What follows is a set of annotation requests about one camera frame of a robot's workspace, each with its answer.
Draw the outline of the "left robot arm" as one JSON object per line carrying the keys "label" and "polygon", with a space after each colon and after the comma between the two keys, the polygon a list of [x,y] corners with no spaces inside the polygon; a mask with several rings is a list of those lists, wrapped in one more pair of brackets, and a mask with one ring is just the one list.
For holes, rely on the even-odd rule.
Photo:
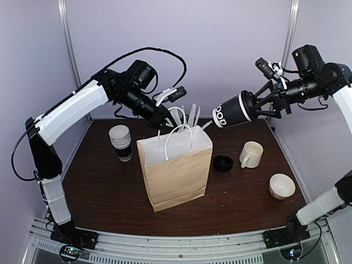
{"label": "left robot arm", "polygon": [[136,60],[126,71],[118,73],[109,68],[95,74],[81,89],[68,96],[52,110],[29,118],[26,126],[34,164],[57,234],[67,244],[79,240],[79,232],[70,224],[72,217],[63,190],[62,161],[53,145],[57,139],[83,116],[108,102],[120,103],[144,118],[147,126],[161,129],[175,124],[170,111],[145,95],[145,89],[156,76],[156,71],[144,61]]}

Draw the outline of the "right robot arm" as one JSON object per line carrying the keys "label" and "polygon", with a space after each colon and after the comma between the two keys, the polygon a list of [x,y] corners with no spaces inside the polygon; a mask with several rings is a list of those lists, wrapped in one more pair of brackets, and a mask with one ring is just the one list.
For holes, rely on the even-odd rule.
{"label": "right robot arm", "polygon": [[[292,52],[299,78],[288,80],[287,70],[280,62],[260,58],[255,65],[268,83],[252,95],[250,113],[254,117],[281,117],[281,110],[290,114],[291,105],[303,104],[311,98],[333,97],[348,125],[351,127],[351,70],[345,64],[325,63],[316,46],[304,45]],[[293,243],[303,234],[307,225],[329,213],[351,204],[351,173],[348,172],[334,187],[320,195],[287,219],[282,230],[285,242]]]}

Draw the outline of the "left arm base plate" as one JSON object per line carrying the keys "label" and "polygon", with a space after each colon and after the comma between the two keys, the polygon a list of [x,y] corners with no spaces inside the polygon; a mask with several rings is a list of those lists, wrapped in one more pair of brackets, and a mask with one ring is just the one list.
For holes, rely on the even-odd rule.
{"label": "left arm base plate", "polygon": [[98,233],[60,225],[53,228],[50,238],[60,243],[74,245],[76,248],[94,250]]}

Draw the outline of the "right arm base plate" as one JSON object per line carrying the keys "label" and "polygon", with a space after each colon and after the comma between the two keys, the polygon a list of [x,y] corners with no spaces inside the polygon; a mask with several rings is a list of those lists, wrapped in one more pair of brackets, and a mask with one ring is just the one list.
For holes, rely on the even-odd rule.
{"label": "right arm base plate", "polygon": [[301,240],[310,238],[308,230],[301,230],[297,233],[289,233],[286,228],[267,229],[262,233],[266,248],[276,248],[286,246],[293,243],[298,243]]}

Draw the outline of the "brown paper bag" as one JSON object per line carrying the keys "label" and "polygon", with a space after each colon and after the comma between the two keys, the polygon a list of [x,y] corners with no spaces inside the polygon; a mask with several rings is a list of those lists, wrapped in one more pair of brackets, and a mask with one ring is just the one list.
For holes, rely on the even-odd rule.
{"label": "brown paper bag", "polygon": [[168,134],[136,142],[145,189],[159,212],[205,195],[213,142],[183,115]]}

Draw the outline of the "black coffee cup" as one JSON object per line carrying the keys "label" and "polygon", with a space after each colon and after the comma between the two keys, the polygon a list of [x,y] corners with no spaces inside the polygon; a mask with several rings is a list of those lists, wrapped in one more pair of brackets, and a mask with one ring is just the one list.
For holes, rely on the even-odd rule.
{"label": "black coffee cup", "polygon": [[212,111],[212,120],[219,128],[247,123],[240,108],[239,94],[215,107]]}

